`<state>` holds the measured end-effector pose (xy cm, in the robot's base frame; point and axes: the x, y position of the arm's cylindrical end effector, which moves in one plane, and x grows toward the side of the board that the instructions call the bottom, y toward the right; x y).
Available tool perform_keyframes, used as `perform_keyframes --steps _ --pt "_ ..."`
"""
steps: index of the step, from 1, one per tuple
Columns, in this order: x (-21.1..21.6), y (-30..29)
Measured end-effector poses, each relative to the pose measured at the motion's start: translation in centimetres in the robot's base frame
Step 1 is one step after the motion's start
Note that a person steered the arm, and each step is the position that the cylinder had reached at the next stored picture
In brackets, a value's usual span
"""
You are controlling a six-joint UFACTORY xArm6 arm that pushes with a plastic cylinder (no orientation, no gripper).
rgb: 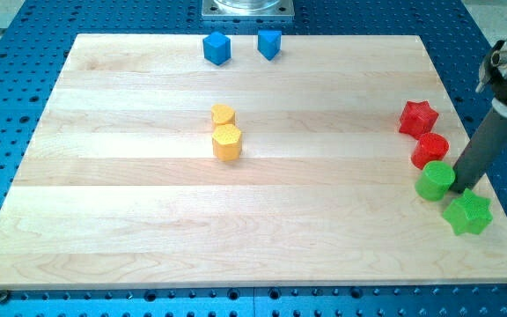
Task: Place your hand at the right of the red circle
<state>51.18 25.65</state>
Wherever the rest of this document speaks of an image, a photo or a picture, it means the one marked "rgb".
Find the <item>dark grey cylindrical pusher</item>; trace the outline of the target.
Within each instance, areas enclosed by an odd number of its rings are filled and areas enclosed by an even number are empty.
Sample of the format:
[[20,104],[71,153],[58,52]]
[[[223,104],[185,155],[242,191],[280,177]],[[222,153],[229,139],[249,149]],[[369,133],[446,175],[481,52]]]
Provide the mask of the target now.
[[473,189],[507,144],[507,106],[490,108],[453,166],[450,190]]

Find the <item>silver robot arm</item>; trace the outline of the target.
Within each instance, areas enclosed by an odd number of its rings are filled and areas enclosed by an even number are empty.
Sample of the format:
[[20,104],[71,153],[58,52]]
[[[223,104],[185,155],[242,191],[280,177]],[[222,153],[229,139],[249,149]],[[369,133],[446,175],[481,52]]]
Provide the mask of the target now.
[[487,87],[493,93],[491,108],[453,166],[452,192],[474,188],[507,144],[507,38],[497,41],[482,60],[475,91]]

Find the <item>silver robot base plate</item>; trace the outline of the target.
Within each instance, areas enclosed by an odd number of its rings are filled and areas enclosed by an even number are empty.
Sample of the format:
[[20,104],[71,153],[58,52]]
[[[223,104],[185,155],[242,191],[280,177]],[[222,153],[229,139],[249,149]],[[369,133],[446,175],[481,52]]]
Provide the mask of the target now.
[[202,0],[203,18],[293,18],[293,0]]

